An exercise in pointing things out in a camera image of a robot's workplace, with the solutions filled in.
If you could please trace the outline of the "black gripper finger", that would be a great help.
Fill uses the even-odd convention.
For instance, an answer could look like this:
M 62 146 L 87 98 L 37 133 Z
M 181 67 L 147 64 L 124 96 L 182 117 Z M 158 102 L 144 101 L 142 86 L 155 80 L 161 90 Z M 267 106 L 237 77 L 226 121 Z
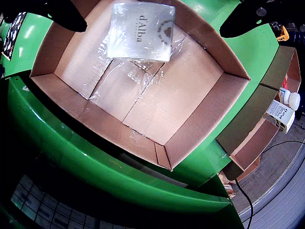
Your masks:
M 270 23 L 297 27 L 305 23 L 305 2 L 303 0 L 243 0 L 221 25 L 223 38 L 233 38 Z
M 0 13 L 12 23 L 19 13 L 32 13 L 49 18 L 74 32 L 84 32 L 87 22 L 70 0 L 2 0 Z

